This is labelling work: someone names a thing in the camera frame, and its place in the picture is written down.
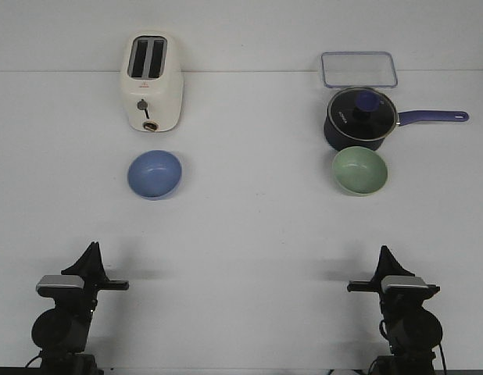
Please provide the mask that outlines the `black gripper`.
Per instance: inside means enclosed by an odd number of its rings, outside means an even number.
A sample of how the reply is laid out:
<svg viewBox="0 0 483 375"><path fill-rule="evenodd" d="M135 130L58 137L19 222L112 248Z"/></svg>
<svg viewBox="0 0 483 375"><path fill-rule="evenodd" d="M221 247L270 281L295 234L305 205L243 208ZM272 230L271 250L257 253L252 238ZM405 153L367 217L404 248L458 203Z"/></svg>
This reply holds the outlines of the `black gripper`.
<svg viewBox="0 0 483 375"><path fill-rule="evenodd" d="M378 293L383 313L406 313L419 309L424 301L440 292L438 285L427 284L429 288L424 290L395 289L385 294L381 290L381 281L386 276L412 277L413 273L401 266L387 245L382 245L372 281L350 281L347 291Z"/></svg>
<svg viewBox="0 0 483 375"><path fill-rule="evenodd" d="M55 296L56 307L61 307L69 313L93 313L98 304L100 291L127 291L128 280L110 280L106 275L102 262L100 245L93 241L82 256L72 265L61 271L62 275L75 275L79 277L92 277L94 280L84 280L82 292L73 292Z"/></svg>

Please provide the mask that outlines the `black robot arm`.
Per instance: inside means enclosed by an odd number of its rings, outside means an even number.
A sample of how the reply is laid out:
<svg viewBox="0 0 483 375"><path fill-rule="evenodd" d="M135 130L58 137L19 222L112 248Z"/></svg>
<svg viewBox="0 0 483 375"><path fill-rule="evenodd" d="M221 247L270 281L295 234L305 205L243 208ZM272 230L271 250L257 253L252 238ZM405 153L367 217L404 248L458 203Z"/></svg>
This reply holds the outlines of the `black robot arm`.
<svg viewBox="0 0 483 375"><path fill-rule="evenodd" d="M440 347L443 329L424 302L440 292L436 284L406 270L388 246L381 246L377 267L368 281L354 280L349 292L375 293L382 319L378 329L388 342L388 355L370 364L369 374L434 374L434 348Z"/></svg>
<svg viewBox="0 0 483 375"><path fill-rule="evenodd" d="M41 374L103 374L85 348L100 291L126 291L129 282L110 280L102 263L100 245L93 241L82 256L59 274L45 275L36 285L54 307L43 312L31 330L40 348Z"/></svg>

